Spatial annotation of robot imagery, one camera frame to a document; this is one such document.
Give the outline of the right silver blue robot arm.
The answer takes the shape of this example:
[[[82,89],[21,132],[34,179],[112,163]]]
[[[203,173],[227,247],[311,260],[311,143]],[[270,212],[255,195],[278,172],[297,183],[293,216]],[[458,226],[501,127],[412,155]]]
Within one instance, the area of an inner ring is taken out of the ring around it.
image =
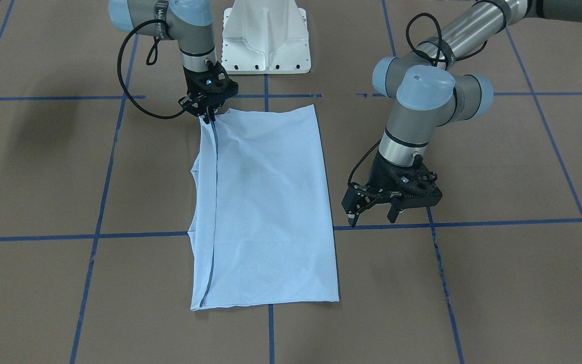
[[[213,36],[213,12],[208,1],[110,1],[108,12],[113,25],[127,36],[120,46],[116,62],[118,80],[125,96],[146,115],[162,120],[176,118],[185,112],[203,122],[215,122],[215,113],[224,102],[238,93],[238,84],[231,80],[219,62]],[[181,111],[164,116],[147,111],[131,96],[122,77],[122,56],[133,35],[148,35],[153,46],[147,65],[158,58],[158,45],[164,40],[178,43],[182,58],[186,95],[178,101]]]

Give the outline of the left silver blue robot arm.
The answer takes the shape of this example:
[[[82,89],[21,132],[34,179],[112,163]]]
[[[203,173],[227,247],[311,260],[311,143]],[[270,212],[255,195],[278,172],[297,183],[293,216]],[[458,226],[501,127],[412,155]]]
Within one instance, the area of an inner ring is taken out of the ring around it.
[[[374,67],[372,84],[395,101],[375,152],[366,184],[347,182],[342,207],[349,226],[376,205],[388,204],[388,221],[395,223],[406,209],[436,205],[443,193],[438,176],[423,163],[423,155],[437,127],[470,120],[485,113],[494,88],[480,75],[453,75],[450,68],[482,51],[492,35],[525,18],[582,23],[582,1],[476,1],[443,27],[429,13],[409,21],[430,19],[436,34],[414,44],[402,58],[386,57]]]

